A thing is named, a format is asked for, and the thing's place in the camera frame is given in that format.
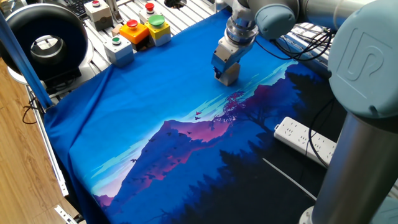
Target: power strip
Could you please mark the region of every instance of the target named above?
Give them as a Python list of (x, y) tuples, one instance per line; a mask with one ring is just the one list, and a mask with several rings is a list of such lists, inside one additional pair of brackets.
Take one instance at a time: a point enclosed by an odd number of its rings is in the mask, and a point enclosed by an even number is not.
[[(274, 137), (313, 161), (319, 163), (321, 166), (324, 166), (315, 155), (310, 143), (308, 142), (309, 130), (310, 129), (308, 127), (298, 121), (295, 121), (290, 117), (286, 117), (275, 127)], [(336, 149), (336, 143), (321, 134), (318, 134), (314, 130), (312, 130), (311, 136), (315, 150), (323, 161), (329, 165)]]

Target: black cable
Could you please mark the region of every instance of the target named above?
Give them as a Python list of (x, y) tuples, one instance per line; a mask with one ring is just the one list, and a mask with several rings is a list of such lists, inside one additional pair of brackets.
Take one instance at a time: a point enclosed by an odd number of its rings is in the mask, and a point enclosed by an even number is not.
[(24, 106), (24, 108), (26, 108), (25, 113), (24, 113), (24, 116), (22, 117), (22, 122), (23, 122), (24, 124), (35, 124), (35, 123), (37, 123), (37, 121), (35, 121), (35, 122), (26, 122), (26, 121), (25, 121), (25, 117), (26, 117), (26, 115), (27, 115), (27, 112), (28, 112), (30, 109), (32, 109), (32, 110), (38, 110), (38, 108), (36, 108), (36, 107), (33, 106), (33, 101), (35, 101), (35, 100), (36, 100), (36, 97), (33, 97), (33, 99), (29, 101), (29, 106)]
[(269, 54), (271, 54), (272, 56), (274, 56), (274, 57), (276, 57), (276, 58), (279, 58), (279, 59), (281, 59), (281, 60), (291, 60), (292, 58), (282, 58), (282, 57), (280, 57), (280, 56), (278, 56), (278, 55), (275, 55), (275, 54), (273, 54), (272, 52), (270, 52), (269, 50), (267, 50), (265, 47), (263, 47), (257, 40), (255, 40), (255, 42), (263, 49), (263, 50), (265, 50), (266, 52), (268, 52)]
[(308, 130), (308, 141), (309, 141), (309, 143), (310, 143), (310, 146), (311, 146), (311, 148), (312, 148), (312, 151), (315, 153), (315, 155), (317, 156), (317, 158), (319, 159), (319, 161), (321, 161), (321, 163), (322, 163), (326, 168), (328, 168), (329, 166), (328, 166), (328, 164), (319, 156), (317, 150), (315, 150), (315, 147), (313, 146), (313, 143), (312, 143), (311, 132), (312, 132), (312, 128), (313, 128), (313, 126), (314, 126), (314, 124), (315, 124), (315, 121), (317, 120), (318, 116), (319, 116), (319, 115), (322, 113), (322, 111), (324, 111), (330, 104), (331, 104), (331, 107), (333, 107), (334, 103), (335, 103), (335, 98), (333, 97), (325, 106), (323, 106), (323, 108), (317, 113), (317, 115), (315, 115), (315, 117), (313, 118), (313, 120), (312, 120), (312, 122), (311, 122), (310, 129)]
[[(273, 41), (273, 43), (276, 45), (276, 47), (277, 47), (279, 50), (281, 50), (281, 51), (282, 51), (283, 53), (285, 53), (286, 55), (294, 55), (294, 56), (290, 56), (291, 58), (296, 59), (296, 60), (298, 60), (298, 61), (307, 61), (307, 60), (316, 59), (316, 58), (320, 57), (321, 55), (323, 55), (323, 54), (326, 52), (326, 50), (328, 49), (328, 46), (329, 46), (330, 43), (331, 43), (331, 35), (332, 35), (332, 34), (329, 34), (329, 33), (325, 34), (325, 35), (324, 35), (323, 37), (321, 37), (319, 40), (316, 40), (315, 42), (309, 44), (303, 51), (301, 51), (301, 52), (299, 52), (299, 53), (287, 51), (285, 48), (283, 48), (283, 47), (282, 47), (278, 42), (276, 42), (276, 41)], [(300, 59), (301, 56), (302, 56), (303, 54), (308, 53), (308, 52), (312, 51), (313, 49), (315, 49), (315, 48), (321, 46), (321, 44), (324, 43), (325, 40), (326, 40), (327, 38), (329, 38), (329, 41), (328, 41), (328, 44), (326, 45), (326, 48), (325, 48), (324, 51), (322, 51), (320, 54), (318, 54), (317, 56), (314, 56), (314, 57), (312, 57), (312, 58)]]

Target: white cable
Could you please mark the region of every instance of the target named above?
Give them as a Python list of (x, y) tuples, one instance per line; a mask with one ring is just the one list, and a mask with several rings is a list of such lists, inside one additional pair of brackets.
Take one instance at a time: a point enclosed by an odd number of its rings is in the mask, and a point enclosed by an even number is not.
[(341, 4), (343, 3), (343, 1), (345, 1), (345, 0), (340, 0), (340, 2), (336, 6), (335, 12), (333, 13), (333, 24), (335, 25), (336, 30), (339, 29), (339, 27), (337, 25), (337, 12), (338, 12)]
[(304, 193), (306, 193), (308, 196), (310, 196), (313, 200), (317, 200), (317, 198), (311, 194), (309, 191), (307, 191), (303, 186), (301, 186), (299, 183), (297, 183), (294, 179), (292, 179), (291, 177), (289, 177), (287, 174), (285, 174), (283, 171), (281, 171), (280, 169), (278, 169), (278, 167), (274, 166), (272, 163), (270, 163), (268, 160), (266, 160), (265, 158), (262, 158), (266, 163), (268, 163), (268, 165), (270, 165), (272, 168), (274, 168), (276, 171), (280, 172), (282, 175), (284, 175), (286, 178), (288, 178), (293, 184), (295, 184), (297, 187), (299, 187), (302, 191), (304, 191)]

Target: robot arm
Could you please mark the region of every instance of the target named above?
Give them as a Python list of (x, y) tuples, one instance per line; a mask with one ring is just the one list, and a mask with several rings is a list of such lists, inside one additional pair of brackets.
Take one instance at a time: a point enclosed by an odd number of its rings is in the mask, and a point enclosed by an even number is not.
[(238, 78), (238, 63), (252, 49), (258, 34), (266, 40), (275, 40), (299, 22), (338, 30), (354, 11), (373, 1), (218, 0), (218, 4), (231, 6), (233, 13), (211, 61), (215, 78), (227, 86)]

